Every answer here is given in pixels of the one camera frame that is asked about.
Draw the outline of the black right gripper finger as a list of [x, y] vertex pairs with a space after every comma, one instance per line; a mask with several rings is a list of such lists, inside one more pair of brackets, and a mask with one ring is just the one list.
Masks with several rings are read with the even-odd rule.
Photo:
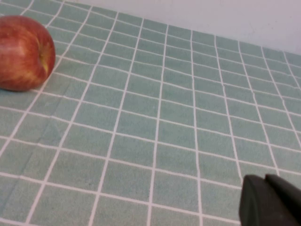
[[301, 190], [275, 174], [245, 175], [239, 219], [242, 226], [299, 226]]

